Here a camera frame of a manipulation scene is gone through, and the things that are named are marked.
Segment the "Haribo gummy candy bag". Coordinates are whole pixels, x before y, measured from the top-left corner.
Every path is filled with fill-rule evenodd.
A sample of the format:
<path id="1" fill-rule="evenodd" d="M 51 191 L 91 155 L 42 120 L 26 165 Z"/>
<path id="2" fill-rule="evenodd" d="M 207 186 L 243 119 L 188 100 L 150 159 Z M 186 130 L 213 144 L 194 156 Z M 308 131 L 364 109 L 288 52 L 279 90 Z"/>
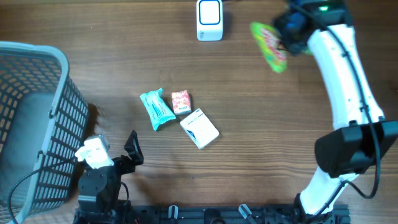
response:
<path id="1" fill-rule="evenodd" d="M 287 69 L 287 54 L 312 55 L 304 41 L 288 35 L 283 36 L 281 32 L 269 24 L 252 22 L 250 31 L 265 61 L 276 73 L 282 73 Z"/>

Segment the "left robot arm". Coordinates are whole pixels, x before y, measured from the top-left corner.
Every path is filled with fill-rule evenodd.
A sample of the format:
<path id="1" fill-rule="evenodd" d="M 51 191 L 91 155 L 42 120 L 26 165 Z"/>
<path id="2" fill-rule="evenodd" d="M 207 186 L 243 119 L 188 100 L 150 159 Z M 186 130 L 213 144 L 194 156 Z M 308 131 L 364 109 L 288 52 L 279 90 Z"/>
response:
<path id="1" fill-rule="evenodd" d="M 79 207 L 75 210 L 74 223 L 139 223 L 132 211 L 131 201 L 121 200 L 121 181 L 124 174 L 135 172 L 144 163 L 137 133 L 132 131 L 124 145 L 127 155 L 110 158 L 109 141 L 104 134 L 87 138 L 75 157 L 85 162 L 85 172 L 78 181 Z"/>

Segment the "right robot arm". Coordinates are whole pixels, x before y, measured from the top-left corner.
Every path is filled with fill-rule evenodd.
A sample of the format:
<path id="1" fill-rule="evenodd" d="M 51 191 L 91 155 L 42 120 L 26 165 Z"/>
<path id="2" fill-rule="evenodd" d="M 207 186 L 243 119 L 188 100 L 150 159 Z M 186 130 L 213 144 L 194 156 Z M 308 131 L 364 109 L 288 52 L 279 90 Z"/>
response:
<path id="1" fill-rule="evenodd" d="M 397 140 L 397 121 L 388 121 L 375 100 L 356 48 L 355 29 L 344 1 L 290 1 L 274 20 L 281 44 L 292 55 L 310 51 L 328 93 L 333 130 L 315 142 L 317 169 L 296 195 L 292 223 L 338 222 L 335 202 L 346 187 L 374 168 L 373 198 L 381 161 Z"/>

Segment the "white blue paper box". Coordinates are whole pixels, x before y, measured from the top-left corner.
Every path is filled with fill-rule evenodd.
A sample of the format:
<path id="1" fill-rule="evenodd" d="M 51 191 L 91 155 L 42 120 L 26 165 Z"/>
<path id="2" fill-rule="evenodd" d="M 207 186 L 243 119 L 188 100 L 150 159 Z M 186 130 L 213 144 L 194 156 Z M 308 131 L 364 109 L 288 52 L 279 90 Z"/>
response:
<path id="1" fill-rule="evenodd" d="M 180 122 L 180 125 L 199 150 L 220 135 L 220 132 L 201 109 L 189 114 Z"/>

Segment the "teal tissue packet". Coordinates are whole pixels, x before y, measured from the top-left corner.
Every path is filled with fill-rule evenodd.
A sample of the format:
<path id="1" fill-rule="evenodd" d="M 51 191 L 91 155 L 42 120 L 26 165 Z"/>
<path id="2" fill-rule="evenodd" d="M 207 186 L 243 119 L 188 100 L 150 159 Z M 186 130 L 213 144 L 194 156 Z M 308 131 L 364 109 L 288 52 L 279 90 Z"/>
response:
<path id="1" fill-rule="evenodd" d="M 161 125 L 168 121 L 176 119 L 175 114 L 162 99 L 162 93 L 163 89 L 159 88 L 158 90 L 143 93 L 140 96 L 140 99 L 149 114 L 154 131 L 157 131 Z"/>

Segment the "small orange candy box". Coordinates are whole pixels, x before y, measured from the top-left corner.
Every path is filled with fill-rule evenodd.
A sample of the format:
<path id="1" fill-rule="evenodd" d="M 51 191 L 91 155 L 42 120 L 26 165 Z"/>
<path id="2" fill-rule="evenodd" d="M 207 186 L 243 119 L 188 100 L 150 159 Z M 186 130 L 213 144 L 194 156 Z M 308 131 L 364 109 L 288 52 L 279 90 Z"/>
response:
<path id="1" fill-rule="evenodd" d="M 187 114 L 192 111 L 190 96 L 187 90 L 172 92 L 171 97 L 175 115 Z"/>

